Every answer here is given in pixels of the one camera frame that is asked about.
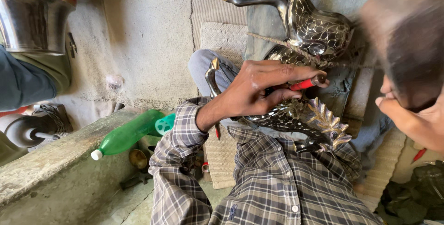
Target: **embroidered logo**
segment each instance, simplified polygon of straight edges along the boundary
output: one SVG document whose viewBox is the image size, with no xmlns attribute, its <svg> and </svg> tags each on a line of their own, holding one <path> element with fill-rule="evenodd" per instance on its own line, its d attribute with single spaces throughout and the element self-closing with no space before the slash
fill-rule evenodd
<svg viewBox="0 0 444 225">
<path fill-rule="evenodd" d="M 230 209 L 230 220 L 233 220 L 233 218 L 234 218 L 234 213 L 236 212 L 236 209 L 237 209 L 237 204 L 233 204 L 233 206 L 231 206 L 231 209 Z"/>
</svg>

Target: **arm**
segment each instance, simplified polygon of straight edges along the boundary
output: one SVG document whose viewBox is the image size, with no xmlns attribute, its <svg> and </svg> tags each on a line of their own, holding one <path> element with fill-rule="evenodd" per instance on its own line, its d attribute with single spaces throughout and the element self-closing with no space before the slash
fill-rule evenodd
<svg viewBox="0 0 444 225">
<path fill-rule="evenodd" d="M 376 105 L 393 120 L 400 131 L 425 148 L 444 154 L 444 88 L 436 103 L 419 113 L 400 106 L 387 76 L 384 77 L 381 93 L 385 97 L 376 98 Z"/>
<path fill-rule="evenodd" d="M 195 98 L 179 105 L 173 129 L 150 159 L 149 173 L 154 178 L 151 224 L 208 224 L 211 204 L 190 173 L 208 130 L 230 116 L 265 114 L 281 101 L 301 97 L 299 91 L 286 88 L 265 96 L 265 89 L 320 73 L 325 72 L 276 60 L 246 61 L 232 84 L 210 102 L 209 98 Z"/>
</svg>

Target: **metal rod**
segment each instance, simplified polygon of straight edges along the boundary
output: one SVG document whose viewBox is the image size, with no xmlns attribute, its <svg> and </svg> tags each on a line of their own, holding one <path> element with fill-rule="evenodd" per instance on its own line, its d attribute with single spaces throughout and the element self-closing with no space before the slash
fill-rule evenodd
<svg viewBox="0 0 444 225">
<path fill-rule="evenodd" d="M 45 139 L 52 139 L 52 140 L 60 139 L 59 136 L 51 135 L 51 134 L 47 134 L 47 133 L 43 133 L 43 132 L 36 132 L 36 134 L 34 134 L 34 136 L 40 137 L 40 138 L 45 138 Z"/>
</svg>

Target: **concrete ledge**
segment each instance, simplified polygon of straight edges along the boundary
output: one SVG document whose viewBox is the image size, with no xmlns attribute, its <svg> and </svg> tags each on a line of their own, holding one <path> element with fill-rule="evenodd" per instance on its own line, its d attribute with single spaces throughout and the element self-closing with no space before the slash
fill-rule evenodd
<svg viewBox="0 0 444 225">
<path fill-rule="evenodd" d="M 138 113 L 120 110 L 0 168 L 0 225 L 77 224 L 134 173 L 128 153 L 94 161 L 103 137 Z"/>
</svg>

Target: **crack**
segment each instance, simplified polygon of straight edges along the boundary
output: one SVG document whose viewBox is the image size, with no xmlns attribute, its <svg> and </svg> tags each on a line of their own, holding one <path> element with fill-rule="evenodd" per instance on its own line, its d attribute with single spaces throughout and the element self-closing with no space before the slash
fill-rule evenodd
<svg viewBox="0 0 444 225">
<path fill-rule="evenodd" d="M 137 204 L 137 206 L 133 209 L 133 210 L 131 210 L 131 212 L 129 212 L 128 213 L 128 215 L 125 217 L 125 219 L 120 223 L 120 225 L 122 225 L 127 219 L 128 219 L 128 217 L 131 215 L 131 213 L 134 211 L 134 210 L 136 210 L 136 208 L 145 200 L 145 199 L 147 199 L 148 198 L 148 196 L 150 196 L 150 194 L 152 194 L 153 193 L 153 191 L 154 191 L 154 188 L 151 190 L 151 192 L 149 193 L 149 194 L 147 194 L 147 196 L 145 196 L 145 198 L 139 203 L 139 204 Z"/>
<path fill-rule="evenodd" d="M 194 33 L 193 33 L 193 20 L 191 19 L 192 15 L 193 15 L 193 0 L 190 0 L 190 5 L 191 5 L 191 13 L 190 13 L 190 23 L 191 23 L 191 38 L 193 39 L 193 52 L 196 51 L 196 43 L 194 42 Z"/>
</svg>

